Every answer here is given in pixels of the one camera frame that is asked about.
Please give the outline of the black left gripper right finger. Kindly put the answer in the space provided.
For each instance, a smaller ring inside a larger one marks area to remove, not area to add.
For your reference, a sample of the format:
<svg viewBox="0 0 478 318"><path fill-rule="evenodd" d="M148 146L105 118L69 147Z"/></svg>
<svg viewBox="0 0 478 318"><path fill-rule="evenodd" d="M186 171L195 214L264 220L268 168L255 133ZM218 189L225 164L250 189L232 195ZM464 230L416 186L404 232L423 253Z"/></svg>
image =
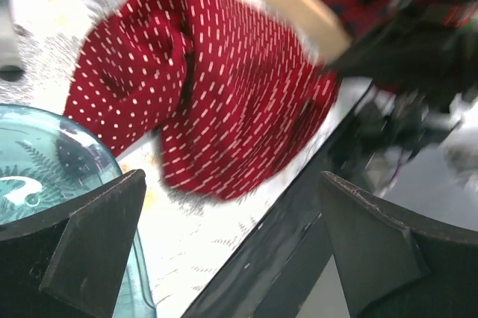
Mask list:
<svg viewBox="0 0 478 318"><path fill-rule="evenodd" d="M351 317L476 317L477 233L324 171L322 214Z"/></svg>

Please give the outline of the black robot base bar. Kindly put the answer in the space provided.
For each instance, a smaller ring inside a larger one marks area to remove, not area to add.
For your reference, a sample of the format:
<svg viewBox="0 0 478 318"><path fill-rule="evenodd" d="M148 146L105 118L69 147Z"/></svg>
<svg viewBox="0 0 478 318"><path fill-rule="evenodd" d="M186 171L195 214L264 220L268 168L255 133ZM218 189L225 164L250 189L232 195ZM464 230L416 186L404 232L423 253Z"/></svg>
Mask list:
<svg viewBox="0 0 478 318"><path fill-rule="evenodd" d="M317 177L354 107L184 312L184 317L296 317L331 258Z"/></svg>

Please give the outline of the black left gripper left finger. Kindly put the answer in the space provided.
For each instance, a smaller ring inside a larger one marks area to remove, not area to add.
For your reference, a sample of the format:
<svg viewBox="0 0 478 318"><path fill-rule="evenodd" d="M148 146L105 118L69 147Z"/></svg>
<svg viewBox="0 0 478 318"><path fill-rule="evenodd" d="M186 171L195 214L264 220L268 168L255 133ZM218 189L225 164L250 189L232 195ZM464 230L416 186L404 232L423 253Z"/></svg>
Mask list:
<svg viewBox="0 0 478 318"><path fill-rule="evenodd" d="M145 317L144 171L1 226L2 317Z"/></svg>

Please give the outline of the red polka dot cloth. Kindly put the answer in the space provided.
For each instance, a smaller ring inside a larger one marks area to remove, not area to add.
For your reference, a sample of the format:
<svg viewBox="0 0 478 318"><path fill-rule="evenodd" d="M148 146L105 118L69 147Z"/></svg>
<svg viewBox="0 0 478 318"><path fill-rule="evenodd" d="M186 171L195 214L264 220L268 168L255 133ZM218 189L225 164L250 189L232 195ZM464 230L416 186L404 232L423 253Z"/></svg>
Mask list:
<svg viewBox="0 0 478 318"><path fill-rule="evenodd" d="M240 0L128 0L84 41L64 115L115 155L159 130L170 187L230 200L289 164L338 88Z"/></svg>

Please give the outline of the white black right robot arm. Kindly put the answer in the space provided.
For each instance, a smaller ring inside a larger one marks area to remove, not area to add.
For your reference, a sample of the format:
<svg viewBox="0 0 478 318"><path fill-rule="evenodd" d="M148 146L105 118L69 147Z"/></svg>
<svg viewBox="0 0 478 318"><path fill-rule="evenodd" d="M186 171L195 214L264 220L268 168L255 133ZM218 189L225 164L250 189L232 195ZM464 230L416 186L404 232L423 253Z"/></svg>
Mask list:
<svg viewBox="0 0 478 318"><path fill-rule="evenodd" d="M327 67L394 92L387 114L372 103L358 113L360 153L399 146L400 169L439 137L477 144L477 3L400 7Z"/></svg>

